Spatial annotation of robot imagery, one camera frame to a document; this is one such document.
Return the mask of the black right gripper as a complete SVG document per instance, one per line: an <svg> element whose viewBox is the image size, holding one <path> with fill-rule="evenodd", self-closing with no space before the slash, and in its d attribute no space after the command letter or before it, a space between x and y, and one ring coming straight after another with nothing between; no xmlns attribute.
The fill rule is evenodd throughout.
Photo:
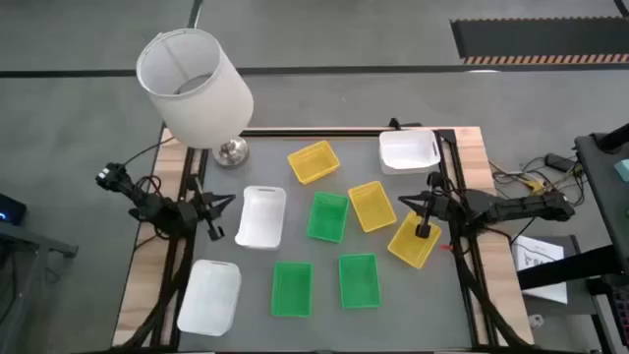
<svg viewBox="0 0 629 354"><path fill-rule="evenodd" d="M429 188L416 195L398 197L398 200L422 218L416 229L416 235L427 239L431 230L429 220L432 216L443 219L447 214L449 199L443 194L445 180L440 172L431 172L427 178Z"/></svg>

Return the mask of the black device with blue light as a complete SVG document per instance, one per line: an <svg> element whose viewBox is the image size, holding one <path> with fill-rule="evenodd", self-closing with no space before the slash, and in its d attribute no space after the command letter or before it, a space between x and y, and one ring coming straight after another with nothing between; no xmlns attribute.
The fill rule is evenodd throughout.
<svg viewBox="0 0 629 354"><path fill-rule="evenodd" d="M27 214L27 206L0 193L0 222L22 225Z"/></svg>

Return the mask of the black equipment cart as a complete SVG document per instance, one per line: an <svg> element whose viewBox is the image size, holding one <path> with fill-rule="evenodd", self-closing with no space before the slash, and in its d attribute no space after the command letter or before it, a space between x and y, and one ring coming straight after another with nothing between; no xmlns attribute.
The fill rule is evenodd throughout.
<svg viewBox="0 0 629 354"><path fill-rule="evenodd" d="M617 161L629 159L629 123L610 133L578 137L575 148L611 244L521 270L518 280L521 288L527 290L584 279L589 293L604 295L610 306L613 288L629 288L629 183L623 182L613 167ZM621 342L629 348L629 340L621 337L614 321Z"/></svg>

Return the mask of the green plastic basket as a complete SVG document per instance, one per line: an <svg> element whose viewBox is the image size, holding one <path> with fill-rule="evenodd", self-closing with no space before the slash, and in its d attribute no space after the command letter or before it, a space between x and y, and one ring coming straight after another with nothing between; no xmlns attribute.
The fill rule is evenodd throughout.
<svg viewBox="0 0 629 354"><path fill-rule="evenodd" d="M340 299L343 309L378 308L382 304L376 254L339 257Z"/></svg>
<svg viewBox="0 0 629 354"><path fill-rule="evenodd" d="M340 244L345 234L349 203L345 196L316 192L307 226L307 236Z"/></svg>
<svg viewBox="0 0 629 354"><path fill-rule="evenodd" d="M309 317L312 313L313 277L314 267L311 263L276 263L271 314L274 317Z"/></svg>

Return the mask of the grey metal stand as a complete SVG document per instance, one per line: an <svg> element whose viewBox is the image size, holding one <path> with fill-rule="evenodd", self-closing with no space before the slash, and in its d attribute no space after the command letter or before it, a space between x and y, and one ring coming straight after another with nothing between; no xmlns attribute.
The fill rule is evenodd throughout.
<svg viewBox="0 0 629 354"><path fill-rule="evenodd" d="M45 277L48 255L74 258L78 246L0 222L0 354L12 354L36 292Z"/></svg>

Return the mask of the black hazard-striped floor mat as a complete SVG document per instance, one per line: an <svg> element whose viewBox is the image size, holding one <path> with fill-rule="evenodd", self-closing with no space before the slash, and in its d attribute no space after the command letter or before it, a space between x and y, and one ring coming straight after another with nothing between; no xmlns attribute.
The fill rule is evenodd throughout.
<svg viewBox="0 0 629 354"><path fill-rule="evenodd" d="M450 23L466 65L629 64L629 20L478 19Z"/></svg>

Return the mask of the white plastic basket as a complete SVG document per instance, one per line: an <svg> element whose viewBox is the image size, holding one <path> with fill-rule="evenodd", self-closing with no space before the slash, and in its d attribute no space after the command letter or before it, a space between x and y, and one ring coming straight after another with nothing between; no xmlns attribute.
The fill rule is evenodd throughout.
<svg viewBox="0 0 629 354"><path fill-rule="evenodd" d="M232 326L242 274L237 265L197 260L177 319L182 332L222 336Z"/></svg>
<svg viewBox="0 0 629 354"><path fill-rule="evenodd" d="M380 166L386 175L424 173L441 161L436 135L431 130L383 132L378 141Z"/></svg>
<svg viewBox="0 0 629 354"><path fill-rule="evenodd" d="M276 250L282 238L286 192L279 187L248 186L235 242L242 247Z"/></svg>

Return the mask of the black clamp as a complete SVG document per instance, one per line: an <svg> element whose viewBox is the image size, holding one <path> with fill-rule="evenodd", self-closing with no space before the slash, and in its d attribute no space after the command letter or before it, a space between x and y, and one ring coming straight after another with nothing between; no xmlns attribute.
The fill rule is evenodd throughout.
<svg viewBox="0 0 629 354"><path fill-rule="evenodd" d="M406 124L402 124L398 121L397 118L391 118L389 120L388 126L390 128L393 128L397 131L402 130L403 128L412 128L412 127L423 127L423 124L421 123L406 123Z"/></svg>

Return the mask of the black aluminium table frame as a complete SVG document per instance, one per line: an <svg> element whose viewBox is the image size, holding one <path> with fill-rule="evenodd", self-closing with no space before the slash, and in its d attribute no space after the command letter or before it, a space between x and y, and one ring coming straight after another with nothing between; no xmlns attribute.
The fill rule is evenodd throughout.
<svg viewBox="0 0 629 354"><path fill-rule="evenodd" d="M244 132L247 138L286 138L286 139L349 139L376 137L380 127L336 127L336 128L250 128ZM465 183L472 189L496 194L497 189L491 177L491 161L486 154L486 145L479 127L443 127L447 136L456 141L446 148L451 156L447 160L446 171L457 173L456 180ZM159 147L155 153L153 173L161 177L164 184L162 193L167 197L180 199L187 194L186 181L190 174L200 173L202 165L207 161L208 154L195 151L173 139L172 134L164 128L159 134ZM160 301L166 296L166 290L173 281L174 272L183 267L178 259L184 244L177 240L165 241L148 251L140 251L133 255L130 273L123 297L112 344L122 343L131 332L140 326L140 320L133 313L137 310L141 315L148 315L150 301ZM476 253L466 256L467 266L485 281L484 287L495 299L517 299L517 307L513 313L505 312L505 319L523 339L533 342L532 332L526 328L526 310L522 297L515 293L515 271L506 267L507 243L499 239L494 231L487 231L480 236ZM505 348L507 343L501 337L495 325L484 314L481 305L471 291L465 289L463 296L470 300L472 309L467 318L471 321L472 347L481 351L493 342ZM143 347L143 350L155 349L159 352L173 349L180 333L173 324L167 325L178 311L171 298L166 299L166 308L155 318L156 325L151 333L155 339Z"/></svg>

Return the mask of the purple grid crate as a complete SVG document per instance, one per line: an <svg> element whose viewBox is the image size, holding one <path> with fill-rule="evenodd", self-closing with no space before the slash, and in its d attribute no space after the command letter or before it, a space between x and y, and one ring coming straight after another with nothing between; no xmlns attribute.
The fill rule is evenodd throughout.
<svg viewBox="0 0 629 354"><path fill-rule="evenodd" d="M613 288L610 307L621 337L625 341L629 340L629 288Z"/></svg>

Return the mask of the white printed cardboard box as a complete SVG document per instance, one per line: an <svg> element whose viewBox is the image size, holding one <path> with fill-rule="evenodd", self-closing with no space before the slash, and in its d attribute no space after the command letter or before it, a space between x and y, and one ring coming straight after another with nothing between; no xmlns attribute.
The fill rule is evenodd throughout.
<svg viewBox="0 0 629 354"><path fill-rule="evenodd" d="M520 236L511 246L511 250L517 271L560 261L565 256L562 246L527 236ZM565 282L527 289L523 293L563 305L568 304L567 285Z"/></svg>

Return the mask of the black power adapter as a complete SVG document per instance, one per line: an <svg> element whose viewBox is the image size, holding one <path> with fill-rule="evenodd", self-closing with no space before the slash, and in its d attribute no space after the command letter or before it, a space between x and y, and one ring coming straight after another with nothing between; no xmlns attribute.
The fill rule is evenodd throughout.
<svg viewBox="0 0 629 354"><path fill-rule="evenodd" d="M574 168L576 162L568 157L563 157L555 153L548 153L543 159L546 167L552 168L560 172L569 172Z"/></svg>

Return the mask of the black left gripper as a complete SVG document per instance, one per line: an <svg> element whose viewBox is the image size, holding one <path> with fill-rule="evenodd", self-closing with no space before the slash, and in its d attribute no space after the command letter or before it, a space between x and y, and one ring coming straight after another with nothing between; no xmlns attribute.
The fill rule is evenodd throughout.
<svg viewBox="0 0 629 354"><path fill-rule="evenodd" d="M189 178L189 189L193 192L192 204L195 207L198 220L203 219L206 222L210 240L220 240L225 236L225 233L221 226L215 226L213 222L235 200L235 195L216 195L205 192L198 175L192 175Z"/></svg>

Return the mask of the yellow plastic basket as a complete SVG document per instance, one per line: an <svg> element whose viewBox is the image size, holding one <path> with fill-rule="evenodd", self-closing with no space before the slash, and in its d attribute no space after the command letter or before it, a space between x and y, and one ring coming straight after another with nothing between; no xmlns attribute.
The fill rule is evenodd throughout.
<svg viewBox="0 0 629 354"><path fill-rule="evenodd" d="M340 161L328 141L304 147L289 154L287 159L298 181L303 185L334 172L340 166Z"/></svg>
<svg viewBox="0 0 629 354"><path fill-rule="evenodd" d="M387 246L391 254L414 268L424 266L441 236L441 228L431 221L428 238L417 236L416 231L422 221L420 216L410 211Z"/></svg>
<svg viewBox="0 0 629 354"><path fill-rule="evenodd" d="M396 213L379 181L351 188L348 196L365 232L375 231L397 221Z"/></svg>

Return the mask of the white shade table lamp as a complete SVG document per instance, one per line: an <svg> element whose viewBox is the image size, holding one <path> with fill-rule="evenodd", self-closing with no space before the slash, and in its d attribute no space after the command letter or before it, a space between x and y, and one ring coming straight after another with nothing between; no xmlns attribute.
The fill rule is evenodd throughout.
<svg viewBox="0 0 629 354"><path fill-rule="evenodd" d="M255 102L213 35L200 29L158 34L137 60L137 78L179 142L209 149L223 168L247 160L249 147L240 134Z"/></svg>

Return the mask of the grey table mat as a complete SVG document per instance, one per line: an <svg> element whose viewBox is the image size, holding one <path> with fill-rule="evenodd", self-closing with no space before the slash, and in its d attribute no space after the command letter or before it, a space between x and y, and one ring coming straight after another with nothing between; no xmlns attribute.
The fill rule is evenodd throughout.
<svg viewBox="0 0 629 354"><path fill-rule="evenodd" d="M346 195L348 190L379 181L398 218L408 208L398 197L415 195L426 185L422 174L382 172L375 138L335 139L331 145L340 166L308 185L301 184L287 156L305 146L295 139L251 138L248 161L235 169L209 163L205 186L217 194L234 194L220 225L225 237L210 241L200 231L194 255L198 259L237 265L242 285L232 327L222 336L182 335L183 351L423 351L468 348L472 337L457 268L442 234L422 268L392 255L387 246L396 232L389 225L365 232L354 213L340 244L310 239L307 224L316 192ZM280 246L274 251L251 250L236 244L248 186L284 189L287 204ZM345 254L377 255L382 304L373 309L343 309L338 259ZM312 313L307 318L274 317L271 310L273 269L279 262L309 262L314 267Z"/></svg>

